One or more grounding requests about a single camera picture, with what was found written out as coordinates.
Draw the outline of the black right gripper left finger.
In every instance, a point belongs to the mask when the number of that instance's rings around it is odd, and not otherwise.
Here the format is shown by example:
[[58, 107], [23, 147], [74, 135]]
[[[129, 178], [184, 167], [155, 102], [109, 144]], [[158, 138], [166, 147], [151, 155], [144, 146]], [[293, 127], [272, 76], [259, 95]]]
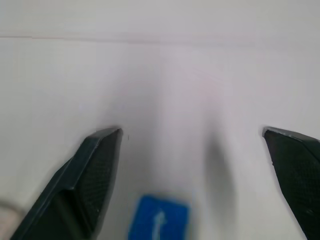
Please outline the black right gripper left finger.
[[95, 240], [113, 192], [122, 129], [87, 136], [52, 176], [12, 240]]

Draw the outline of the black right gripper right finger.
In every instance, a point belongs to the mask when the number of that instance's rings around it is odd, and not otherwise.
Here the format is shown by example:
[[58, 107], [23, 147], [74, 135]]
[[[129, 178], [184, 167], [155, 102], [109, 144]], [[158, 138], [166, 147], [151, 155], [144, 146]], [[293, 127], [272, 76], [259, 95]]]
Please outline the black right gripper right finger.
[[266, 126], [265, 139], [285, 200], [308, 240], [320, 238], [320, 141]]

